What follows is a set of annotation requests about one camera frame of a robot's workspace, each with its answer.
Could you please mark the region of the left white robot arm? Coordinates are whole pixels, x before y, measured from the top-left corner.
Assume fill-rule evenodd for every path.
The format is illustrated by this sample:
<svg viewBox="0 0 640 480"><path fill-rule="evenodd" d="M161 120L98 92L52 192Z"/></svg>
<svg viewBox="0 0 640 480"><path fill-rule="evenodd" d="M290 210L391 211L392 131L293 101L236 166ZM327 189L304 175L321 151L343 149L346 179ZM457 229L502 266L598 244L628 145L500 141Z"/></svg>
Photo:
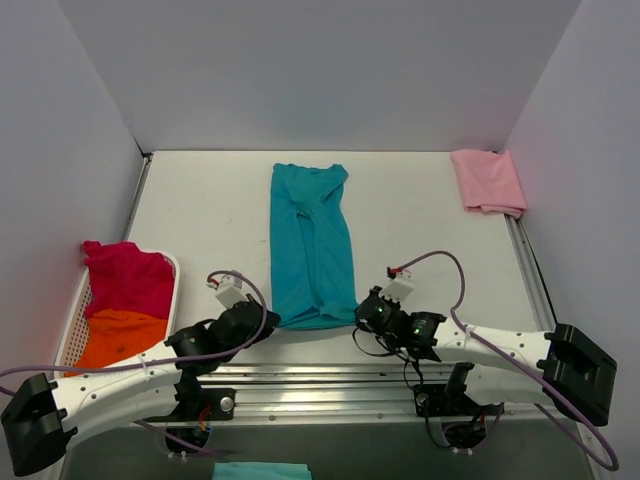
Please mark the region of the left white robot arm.
<svg viewBox="0 0 640 480"><path fill-rule="evenodd" d="M40 472L112 428L151 417L194 417L202 405L199 376L269 337L279 322L278 314L247 298L109 367L27 378L1 414L14 474Z"/></svg>

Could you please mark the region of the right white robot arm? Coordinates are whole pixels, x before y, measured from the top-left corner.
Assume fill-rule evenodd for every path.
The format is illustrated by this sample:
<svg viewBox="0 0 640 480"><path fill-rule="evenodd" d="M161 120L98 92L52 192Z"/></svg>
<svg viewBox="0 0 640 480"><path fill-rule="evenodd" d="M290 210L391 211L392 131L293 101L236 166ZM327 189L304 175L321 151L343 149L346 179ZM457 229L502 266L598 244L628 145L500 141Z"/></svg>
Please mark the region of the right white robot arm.
<svg viewBox="0 0 640 480"><path fill-rule="evenodd" d="M609 421L617 363L574 326L516 332L439 313L407 313L379 286L355 316L357 328L383 339L392 353L453 364L443 391L455 412L476 404L540 404L583 424L603 427Z"/></svg>

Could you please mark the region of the teal t-shirt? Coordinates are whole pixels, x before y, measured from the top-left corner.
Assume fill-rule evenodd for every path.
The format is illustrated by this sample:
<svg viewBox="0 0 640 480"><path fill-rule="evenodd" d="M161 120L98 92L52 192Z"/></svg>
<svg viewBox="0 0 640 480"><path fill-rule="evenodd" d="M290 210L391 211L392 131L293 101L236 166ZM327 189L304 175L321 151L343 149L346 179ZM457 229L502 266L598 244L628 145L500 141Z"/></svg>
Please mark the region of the teal t-shirt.
<svg viewBox="0 0 640 480"><path fill-rule="evenodd" d="M355 323L354 260L341 210L348 172L294 164L273 166L270 188L270 280L280 327L322 330Z"/></svg>

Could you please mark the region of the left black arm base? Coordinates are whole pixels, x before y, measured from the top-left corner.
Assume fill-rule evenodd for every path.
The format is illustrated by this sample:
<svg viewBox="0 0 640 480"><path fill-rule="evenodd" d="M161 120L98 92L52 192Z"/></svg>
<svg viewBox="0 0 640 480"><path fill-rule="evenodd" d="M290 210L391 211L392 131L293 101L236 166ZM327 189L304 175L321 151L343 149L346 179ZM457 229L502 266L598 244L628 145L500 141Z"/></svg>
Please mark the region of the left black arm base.
<svg viewBox="0 0 640 480"><path fill-rule="evenodd" d="M184 376L174 385L177 401L166 414L146 417L151 422L228 421L234 418L236 390L203 386L195 376Z"/></svg>

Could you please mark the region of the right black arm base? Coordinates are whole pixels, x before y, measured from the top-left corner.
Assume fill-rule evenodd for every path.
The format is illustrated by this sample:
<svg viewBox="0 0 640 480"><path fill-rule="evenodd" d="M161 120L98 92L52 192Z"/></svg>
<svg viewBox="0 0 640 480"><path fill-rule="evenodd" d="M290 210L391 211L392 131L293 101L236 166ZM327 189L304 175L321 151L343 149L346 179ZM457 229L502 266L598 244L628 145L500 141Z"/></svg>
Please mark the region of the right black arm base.
<svg viewBox="0 0 640 480"><path fill-rule="evenodd" d="M474 368L469 362L456 363L446 382L412 385L416 414L423 418L479 417L501 412L498 403L478 403L468 395L467 377Z"/></svg>

